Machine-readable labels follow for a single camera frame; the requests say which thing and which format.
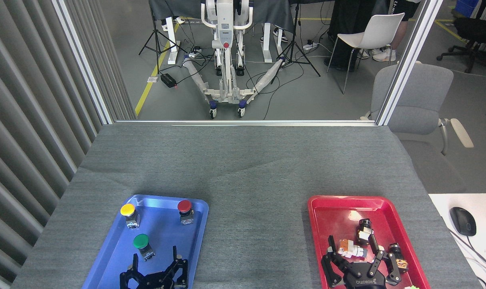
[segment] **yellow floor line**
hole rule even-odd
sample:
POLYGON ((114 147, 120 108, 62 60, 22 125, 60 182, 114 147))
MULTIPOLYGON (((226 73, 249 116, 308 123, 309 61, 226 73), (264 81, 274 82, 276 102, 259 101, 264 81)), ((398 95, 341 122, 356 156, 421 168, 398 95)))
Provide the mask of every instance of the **yellow floor line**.
POLYGON ((330 18, 298 18, 298 20, 331 20, 330 18))
POLYGON ((441 24, 441 21, 445 21, 446 22, 447 20, 434 20, 434 23, 436 23, 439 27, 443 28, 445 31, 447 31, 448 33, 450 33, 450 35, 454 36, 458 40, 460 40, 462 42, 466 42, 466 40, 460 38, 459 35, 455 34, 454 31, 451 31, 450 29, 448 29, 448 27, 446 27, 445 25, 441 24))
MULTIPOLYGON (((175 24, 174 31, 177 32, 177 29, 179 29, 179 23, 175 24)), ((168 49, 168 47, 170 47, 170 41, 166 42, 166 44, 164 45, 164 50, 168 49)), ((151 77, 155 77, 157 75, 158 68, 161 67, 161 64, 163 64, 164 57, 166 57, 167 54, 168 54, 168 51, 166 51, 166 53, 162 53, 159 56, 159 62, 155 66, 155 68, 153 69, 151 77)), ((147 97, 148 93, 150 92, 150 89, 152 88, 152 84, 154 84, 154 83, 153 82, 147 82, 145 90, 143 91, 143 93, 140 97, 140 100, 138 101, 138 105, 135 108, 136 116, 138 116, 140 114, 141 108, 142 108, 143 104, 145 104, 146 97, 147 97)))

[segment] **green button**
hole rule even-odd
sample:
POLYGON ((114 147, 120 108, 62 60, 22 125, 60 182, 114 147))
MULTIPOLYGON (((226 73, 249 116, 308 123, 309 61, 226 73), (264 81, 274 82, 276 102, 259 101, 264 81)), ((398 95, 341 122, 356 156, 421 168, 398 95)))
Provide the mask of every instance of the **green button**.
POLYGON ((134 238, 134 247, 138 249, 143 249, 148 245, 148 236, 146 234, 139 234, 134 238))

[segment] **caster wheel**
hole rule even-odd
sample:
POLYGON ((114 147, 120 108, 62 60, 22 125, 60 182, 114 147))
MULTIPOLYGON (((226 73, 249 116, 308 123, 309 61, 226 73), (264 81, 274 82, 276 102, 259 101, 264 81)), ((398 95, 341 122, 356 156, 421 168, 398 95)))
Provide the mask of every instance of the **caster wheel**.
POLYGON ((238 116, 243 117, 245 115, 245 108, 238 108, 238 116))
POLYGON ((213 110, 209 110, 209 116, 211 119, 214 119, 216 117, 216 108, 213 110))

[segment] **table leg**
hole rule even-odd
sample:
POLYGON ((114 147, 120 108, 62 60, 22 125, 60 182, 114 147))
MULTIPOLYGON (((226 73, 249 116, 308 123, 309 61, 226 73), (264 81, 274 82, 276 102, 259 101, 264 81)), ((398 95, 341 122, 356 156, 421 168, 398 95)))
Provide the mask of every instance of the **table leg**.
POLYGON ((166 18, 166 26, 168 27, 168 38, 170 41, 170 55, 168 57, 168 64, 175 64, 177 60, 177 53, 178 49, 177 46, 173 44, 175 42, 177 45, 180 45, 180 41, 175 40, 175 29, 174 23, 171 17, 166 18))
POLYGON ((277 54, 280 55, 282 53, 282 28, 279 28, 278 29, 278 33, 277 35, 278 36, 275 36, 274 35, 274 38, 276 40, 276 44, 277 44, 277 54))
POLYGON ((265 23, 263 43, 261 47, 263 48, 263 57, 265 62, 272 63, 272 55, 270 53, 270 23, 265 23))

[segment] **gray office chair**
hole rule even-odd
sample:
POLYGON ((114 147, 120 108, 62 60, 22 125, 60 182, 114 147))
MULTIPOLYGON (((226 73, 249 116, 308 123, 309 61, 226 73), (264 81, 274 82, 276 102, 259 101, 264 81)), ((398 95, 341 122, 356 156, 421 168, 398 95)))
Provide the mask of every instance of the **gray office chair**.
MULTIPOLYGON (((392 65, 377 73, 371 110, 361 119, 375 120, 377 118, 396 68, 396 65, 392 65)), ((436 128, 440 128, 443 135, 441 153, 428 142, 401 140, 421 182, 429 193, 452 193, 466 190, 458 172, 444 157, 448 147, 446 126, 448 124, 453 126, 465 147, 473 148, 473 142, 457 119, 439 118, 439 109, 447 96, 453 78, 452 71, 446 68, 416 63, 388 123, 393 133, 427 135, 436 128)))

